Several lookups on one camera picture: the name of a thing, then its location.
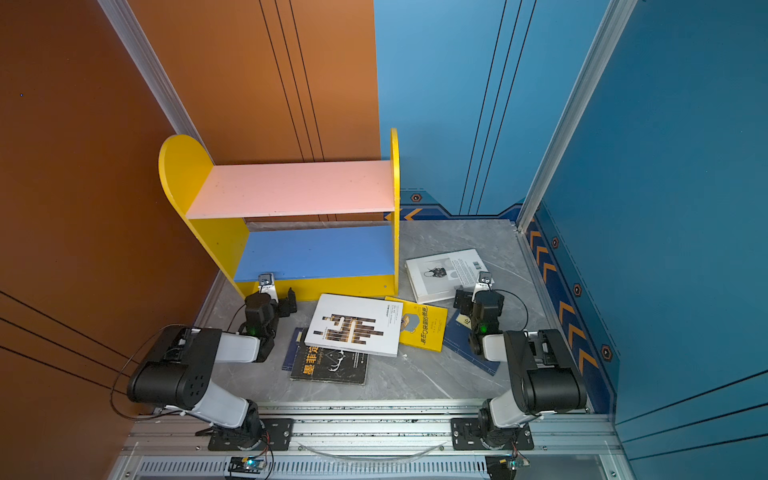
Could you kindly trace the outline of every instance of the blue wall trim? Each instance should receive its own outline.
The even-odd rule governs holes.
[[[452,215],[435,198],[420,188],[400,190],[400,220],[509,220],[516,222],[523,200],[495,215]]]

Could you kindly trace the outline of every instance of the book cover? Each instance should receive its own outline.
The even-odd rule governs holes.
[[[402,303],[324,293],[304,342],[345,352],[397,356]]]
[[[487,271],[474,248],[412,258],[406,270],[417,303],[450,300],[458,288],[473,289],[478,273]]]
[[[306,329],[300,334],[306,336]],[[315,382],[347,383],[362,385],[366,382],[368,356],[365,353],[344,352],[308,346],[299,341],[296,361],[290,378]]]
[[[299,350],[299,344],[301,343],[302,330],[300,326],[293,329],[293,337],[288,344],[288,350],[286,351],[286,358],[283,360],[283,370],[290,372],[293,370],[293,361],[296,359],[296,352]]]
[[[462,315],[456,310],[451,319],[445,325],[445,338],[443,344],[463,356],[465,359],[474,363],[478,368],[485,370],[491,375],[498,371],[499,362],[491,362],[485,357],[475,355],[469,346],[469,332],[471,331],[469,317]]]
[[[384,300],[402,303],[402,322],[400,323],[400,343],[416,348],[442,351],[442,337],[448,309],[439,306],[419,305],[387,296]]]

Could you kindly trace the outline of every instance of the black mounting plate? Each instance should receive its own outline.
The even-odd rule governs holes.
[[[293,419],[261,419],[270,434],[270,449],[273,452],[285,452],[293,436]],[[259,442],[250,451],[264,450],[264,442]],[[235,442],[221,435],[210,437],[208,450],[212,452],[231,452],[239,450]]]
[[[513,430],[509,442],[500,449],[490,449],[480,438],[480,421],[477,419],[451,419],[451,435],[454,450],[513,450],[514,443],[518,450],[533,450],[533,436],[528,425]]]

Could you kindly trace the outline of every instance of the metal vent grille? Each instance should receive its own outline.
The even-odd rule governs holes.
[[[296,460],[276,460],[272,475],[278,478],[316,478],[328,475],[335,478],[355,478],[360,475],[376,475],[379,478],[402,478],[404,474],[412,477],[431,476],[442,478],[467,478],[475,474],[480,478],[485,474],[485,460],[482,457],[430,457],[411,463],[382,462],[333,462],[327,458],[310,457]]]
[[[222,478],[230,457],[144,456],[138,478]],[[266,471],[249,478],[264,478]],[[429,456],[410,463],[338,462],[325,457],[275,455],[272,478],[290,480],[327,478],[487,478],[480,455]]]
[[[185,477],[220,478],[227,473],[230,457],[151,457],[145,456],[138,473],[143,477]]]

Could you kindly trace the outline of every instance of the wall panel groove line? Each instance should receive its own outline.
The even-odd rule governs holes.
[[[661,457],[662,455],[669,455],[669,454],[672,454],[672,453],[688,452],[690,450],[705,449],[707,447],[716,447],[718,445],[727,445],[729,443],[745,442],[746,440],[761,439],[762,437],[768,437],[768,433],[761,433],[759,435],[751,435],[751,436],[748,436],[748,437],[742,437],[740,439],[723,440],[722,442],[708,443],[706,445],[699,445],[699,446],[695,446],[695,447],[688,447],[686,449],[670,450],[669,452],[654,453],[653,455],[644,455],[644,456],[641,456],[641,457],[628,458],[627,460],[629,460],[630,462],[633,462],[635,460],[642,460],[643,458]]]
[[[651,413],[656,413],[656,412],[659,412],[661,410],[668,409],[671,406],[680,405],[681,403],[685,403],[688,400],[697,399],[700,396],[705,396],[708,393],[712,393],[712,392],[716,392],[717,390],[725,389],[725,388],[727,388],[729,386],[736,385],[737,383],[745,382],[745,381],[747,381],[749,379],[753,379],[753,378],[755,378],[757,376],[765,375],[766,373],[768,373],[768,369],[767,370],[763,370],[762,372],[754,373],[754,374],[749,375],[749,376],[745,376],[742,379],[734,380],[731,383],[726,383],[725,385],[721,385],[721,386],[716,387],[714,389],[707,390],[706,392],[697,393],[696,395],[690,396],[690,397],[688,397],[686,399],[678,400],[676,402],[670,403],[669,405],[665,405],[663,407],[659,407],[657,409],[650,410],[649,412],[641,413],[640,415],[636,415],[636,416],[632,417],[631,419],[626,419],[626,420],[622,420],[620,422],[617,422],[616,425],[621,425],[622,423],[631,422],[632,420],[639,419],[640,417],[645,417],[646,415],[650,415]]]
[[[312,99],[312,89],[310,88],[310,78],[306,74],[306,63],[304,63],[304,52],[301,49],[301,40],[299,39],[299,29],[298,27],[296,27],[296,16],[293,14],[293,0],[288,0],[288,5],[290,6],[290,16],[291,16],[291,19],[293,20],[293,30],[296,32],[296,43],[299,45],[299,57],[301,58],[301,68],[304,69],[304,80],[306,81],[306,91],[310,94],[310,108],[312,109],[312,117],[315,121],[315,131],[317,132],[317,142],[320,146],[320,156],[323,159],[323,161],[326,161],[326,154],[323,151],[323,139],[320,137],[320,129],[317,125],[317,113],[315,112],[315,102]]]
[[[482,111],[485,109],[485,98],[488,96],[488,86],[491,83],[491,73],[493,72],[493,62],[496,59],[496,48],[498,48],[498,38],[502,34],[502,24],[504,23],[504,12],[507,10],[507,0],[504,1],[504,7],[502,8],[502,17],[498,21],[498,33],[496,34],[496,43],[493,46],[493,55],[491,56],[491,66],[488,67],[488,80],[485,81],[485,93],[482,96],[482,104],[480,105],[480,115],[478,117],[478,127],[475,131],[475,141],[472,143],[472,152],[469,155],[469,165],[467,166],[467,178],[464,180],[464,192],[462,193],[462,202],[459,204],[458,212],[461,213],[462,209],[464,208],[464,197],[467,194],[467,185],[469,184],[469,172],[472,171],[472,157],[475,156],[475,145],[478,141],[478,134],[480,133],[480,123],[482,120]]]
[[[290,115],[290,121],[293,124],[293,133],[296,134],[296,143],[299,145],[299,153],[301,154],[301,160],[306,161],[306,159],[304,158],[304,150],[302,150],[301,142],[299,141],[299,131],[296,129],[296,121],[293,119],[293,112],[290,110],[290,103],[288,102],[288,92],[286,90],[286,84],[285,84],[285,81],[283,81],[283,74],[280,72],[280,64],[277,61],[275,44],[272,42],[272,34],[270,33],[270,26],[266,23],[266,14],[264,13],[264,5],[261,2],[261,0],[259,0],[259,7],[261,8],[261,16],[264,19],[264,28],[266,28],[266,36],[270,39],[270,46],[272,47],[272,55],[275,58],[275,67],[277,68],[277,74],[280,76],[280,83],[283,85],[283,93],[285,94],[285,97],[286,97],[286,106],[288,107],[288,114]]]
[[[485,142],[483,142],[482,145],[482,153],[480,154],[480,164],[478,165],[478,174],[477,177],[475,177],[475,186],[472,188],[472,197],[469,199],[469,209],[472,209],[472,202],[475,201],[475,192],[477,191],[478,187],[478,180],[480,179],[480,172],[482,170],[482,164],[483,164],[483,157],[485,156],[485,149],[488,147],[488,139],[491,137],[491,129],[493,128],[493,117],[496,115],[496,106],[498,105],[498,96],[502,91],[502,84],[504,83],[504,74],[507,71],[507,63],[509,61],[509,52],[512,50],[512,42],[515,40],[515,32],[518,29],[518,20],[520,19],[520,9],[523,6],[522,0],[520,1],[520,5],[518,6],[518,14],[515,16],[515,24],[512,26],[512,35],[509,37],[509,46],[507,47],[507,56],[504,58],[504,67],[502,68],[502,77],[498,80],[498,88],[496,89],[496,99],[493,101],[493,110],[491,110],[491,121],[488,123],[488,131],[485,132]],[[533,9],[536,9],[536,3],[533,4]],[[531,27],[531,21],[528,20],[528,27]],[[525,36],[528,37],[528,30],[525,31]],[[525,39],[523,39],[523,48],[525,48]],[[520,56],[522,56],[522,48],[520,49],[520,55],[518,56],[518,67],[520,66]],[[512,79],[512,85],[515,84],[515,79]],[[502,131],[502,125],[504,124],[504,116],[502,115],[502,122],[498,126],[498,131]]]
[[[105,363],[102,363],[102,362],[99,362],[98,360],[94,360],[94,359],[92,359],[90,356],[87,356],[87,355],[83,355],[83,354],[82,354],[82,353],[80,353],[80,352],[76,352],[76,351],[74,351],[73,349],[71,349],[71,348],[69,348],[69,347],[63,346],[62,344],[60,344],[60,343],[58,343],[58,342],[55,342],[55,341],[53,341],[53,340],[51,340],[51,339],[49,339],[49,338],[46,338],[46,337],[44,337],[43,335],[40,335],[39,333],[35,333],[35,332],[31,331],[31,330],[28,330],[28,329],[24,328],[24,327],[23,327],[23,326],[21,326],[21,325],[17,325],[16,323],[13,323],[11,320],[5,319],[5,318],[3,318],[3,317],[1,317],[1,316],[0,316],[0,320],[2,320],[3,322],[6,322],[8,325],[13,325],[13,326],[15,326],[16,328],[18,328],[18,329],[20,329],[20,330],[24,330],[26,333],[30,333],[30,334],[32,334],[32,335],[34,335],[34,336],[38,337],[39,339],[43,339],[43,340],[45,340],[46,342],[49,342],[49,343],[53,343],[54,345],[56,345],[56,346],[59,346],[59,347],[61,347],[62,349],[64,349],[64,350],[67,350],[68,352],[72,352],[72,353],[74,353],[74,354],[75,354],[75,355],[77,355],[77,356],[80,356],[80,357],[82,357],[82,358],[84,358],[84,359],[87,359],[87,360],[91,360],[93,363],[97,363],[97,364],[99,364],[99,365],[103,366],[104,368],[110,369],[111,371],[113,371],[113,372],[115,372],[115,373],[119,373],[120,375],[123,375],[123,376],[129,376],[129,375],[127,375],[127,374],[125,374],[125,373],[121,372],[121,371],[120,371],[120,370],[118,370],[118,369],[113,369],[112,367],[110,367],[109,365],[107,365],[107,364],[105,364]]]
[[[301,93],[299,93],[299,84],[296,82],[296,72],[293,70],[293,60],[290,57],[290,49],[288,48],[288,40],[286,39],[286,31],[283,27],[283,19],[280,17],[280,7],[277,6],[277,0],[275,1],[275,10],[277,10],[277,21],[280,23],[280,33],[283,34],[283,43],[286,46],[286,55],[288,55],[288,66],[290,67],[290,74],[293,77],[293,87],[296,89],[296,99],[299,101],[299,111],[301,112],[301,119],[304,122],[304,131],[306,132],[306,141],[310,144],[310,153],[312,154],[312,161],[317,161],[315,158],[315,150],[312,148],[312,138],[310,138],[310,128],[306,125],[306,115],[304,114],[304,106],[301,103]]]
[[[14,302],[19,303],[20,305],[23,305],[23,306],[29,308],[30,310],[32,310],[32,311],[34,311],[36,313],[39,313],[40,315],[43,315],[45,318],[53,320],[54,322],[58,323],[59,325],[63,326],[64,328],[69,329],[72,332],[75,332],[78,335],[83,336],[83,337],[89,339],[90,341],[92,341],[94,343],[97,343],[98,345],[103,346],[105,349],[107,349],[107,350],[109,350],[109,351],[111,351],[113,353],[117,353],[119,356],[123,357],[124,359],[128,359],[129,358],[127,355],[123,355],[122,353],[118,352],[117,350],[113,349],[112,347],[106,346],[105,344],[99,342],[98,340],[96,340],[96,339],[94,339],[94,338],[92,338],[92,337],[90,337],[88,335],[85,335],[83,332],[75,329],[74,327],[71,327],[71,326],[67,325],[66,323],[64,323],[64,322],[62,322],[60,320],[56,320],[54,317],[48,315],[47,313],[41,312],[40,310],[34,308],[33,306],[29,305],[28,303],[24,303],[21,300],[19,300],[18,298],[14,297],[12,295],[8,295],[6,292],[4,292],[2,290],[0,290],[0,293],[2,295],[4,295],[4,296],[7,296],[9,299],[13,300]]]
[[[480,198],[478,199],[478,206],[475,209],[475,215],[478,214],[480,211],[480,203],[482,202],[482,196],[485,193],[485,184],[488,183],[488,174],[491,172],[491,165],[493,164],[493,157],[496,154],[496,146],[498,145],[498,138],[502,133],[502,127],[504,127],[504,117],[507,114],[507,107],[509,106],[509,98],[512,95],[512,88],[515,87],[515,79],[518,77],[518,69],[520,68],[520,60],[523,56],[523,51],[525,50],[525,40],[528,39],[528,31],[531,30],[531,21],[533,21],[533,14],[536,12],[536,2],[538,0],[534,0],[533,2],[533,8],[531,9],[531,17],[528,19],[528,27],[525,29],[525,37],[523,37],[523,45],[520,47],[520,55],[518,55],[518,64],[515,66],[515,73],[512,75],[512,84],[509,86],[509,93],[507,94],[507,103],[504,105],[504,113],[502,113],[502,122],[498,126],[498,131],[496,132],[496,142],[493,144],[493,151],[491,152],[491,159],[488,161],[488,169],[485,171],[485,179],[483,180],[482,184],[482,190],[480,192]],[[478,169],[478,179],[480,178],[480,170]],[[472,198],[475,198],[475,192],[472,191]]]
[[[749,412],[750,410],[761,409],[764,406],[768,406],[768,402],[761,403],[759,405],[754,405],[754,406],[751,406],[751,407],[746,407],[746,408],[743,408],[743,409],[733,410],[732,412],[728,412],[728,413],[721,413],[720,415],[715,415],[714,417],[710,417],[708,419],[697,420],[696,422],[686,423],[685,425],[679,425],[677,427],[672,427],[670,429],[661,430],[659,432],[649,433],[647,435],[642,435],[642,436],[639,436],[639,437],[635,437],[633,439],[622,440],[621,443],[627,443],[627,442],[633,442],[635,440],[646,439],[648,437],[652,437],[654,435],[659,435],[661,433],[672,432],[673,430],[684,429],[684,428],[690,427],[692,425],[698,425],[700,423],[709,422],[710,420],[722,419],[722,418],[727,417],[727,416],[736,415],[737,413],[744,413],[744,412]]]
[[[94,381],[94,380],[91,380],[91,379],[87,379],[87,378],[85,378],[84,376],[80,376],[80,375],[78,375],[77,373],[73,373],[73,372],[70,372],[69,370],[64,370],[64,369],[62,369],[61,367],[57,367],[56,365],[52,365],[52,364],[50,364],[50,363],[48,363],[48,362],[43,362],[42,360],[38,360],[38,359],[36,359],[35,357],[31,357],[31,356],[29,356],[29,355],[25,355],[24,353],[21,353],[21,352],[17,352],[16,350],[13,350],[13,349],[9,349],[7,346],[3,346],[3,345],[0,345],[0,349],[3,349],[3,350],[5,350],[6,352],[15,353],[15,354],[16,354],[16,355],[18,355],[18,356],[24,357],[24,358],[26,358],[27,360],[31,360],[31,361],[33,361],[33,362],[37,362],[37,363],[40,363],[41,365],[45,365],[45,366],[51,367],[52,369],[58,370],[59,372],[64,372],[64,373],[67,373],[67,374],[69,374],[69,375],[72,375],[72,376],[74,376],[74,377],[77,377],[77,378],[79,378],[80,380],[85,380],[86,382],[89,382],[89,383],[93,383],[94,385],[98,385],[98,386],[100,386],[100,387],[104,387],[104,388],[106,388],[107,390],[112,390],[110,387],[108,387],[108,386],[106,386],[106,385],[104,385],[104,384],[102,384],[102,383],[96,382],[96,381]],[[117,389],[115,389],[115,392],[117,392],[117,393],[120,393],[120,394],[122,394],[122,395],[125,395],[125,392],[121,392],[120,390],[117,390]]]

